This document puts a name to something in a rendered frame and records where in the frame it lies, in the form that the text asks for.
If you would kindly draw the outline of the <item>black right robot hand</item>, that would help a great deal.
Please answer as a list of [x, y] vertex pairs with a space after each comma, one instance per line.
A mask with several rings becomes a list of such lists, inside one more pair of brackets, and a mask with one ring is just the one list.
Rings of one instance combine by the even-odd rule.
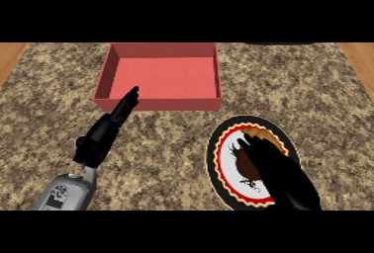
[[267, 211], [321, 211], [319, 196], [301, 166], [276, 145], [257, 136], [238, 139], [273, 199]]

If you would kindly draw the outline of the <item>red cardboard box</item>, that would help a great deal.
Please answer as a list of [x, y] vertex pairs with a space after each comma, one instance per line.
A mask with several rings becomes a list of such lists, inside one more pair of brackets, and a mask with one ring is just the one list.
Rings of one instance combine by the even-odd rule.
[[136, 111], [217, 111], [216, 42], [124, 42], [108, 46], [91, 100], [109, 112], [139, 87]]

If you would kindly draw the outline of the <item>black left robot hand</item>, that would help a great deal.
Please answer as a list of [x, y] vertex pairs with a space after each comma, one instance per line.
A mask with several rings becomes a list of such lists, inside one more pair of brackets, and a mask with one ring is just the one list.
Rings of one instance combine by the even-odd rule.
[[93, 124], [87, 134], [75, 141], [72, 161], [96, 168], [109, 152], [118, 130], [139, 104], [139, 87], [134, 86], [119, 100], [112, 112], [105, 114]]

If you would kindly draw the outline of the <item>black rimmed patterned plate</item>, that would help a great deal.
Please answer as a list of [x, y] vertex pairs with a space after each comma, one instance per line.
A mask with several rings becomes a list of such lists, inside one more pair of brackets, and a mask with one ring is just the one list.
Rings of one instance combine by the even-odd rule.
[[253, 174], [239, 174], [244, 164], [242, 150], [236, 139], [244, 133], [267, 138], [281, 152], [300, 162], [291, 140], [278, 126], [254, 116], [236, 116], [223, 121], [210, 136], [205, 149], [205, 170], [216, 195], [235, 211], [263, 211], [275, 202], [263, 182]]

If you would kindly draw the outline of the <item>brown cupcake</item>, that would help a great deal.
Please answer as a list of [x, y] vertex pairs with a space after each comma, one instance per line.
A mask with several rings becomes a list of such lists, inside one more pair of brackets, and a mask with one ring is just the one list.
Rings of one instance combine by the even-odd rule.
[[[251, 137], [257, 136], [260, 139], [267, 139], [270, 143], [278, 147], [279, 150], [284, 150], [284, 144], [275, 137], [275, 135], [264, 129], [257, 127], [244, 128], [242, 133], [247, 133]], [[242, 183], [254, 182], [260, 180], [257, 168], [245, 154], [242, 147], [230, 147], [230, 154], [235, 157], [235, 166], [239, 175], [244, 180]]]

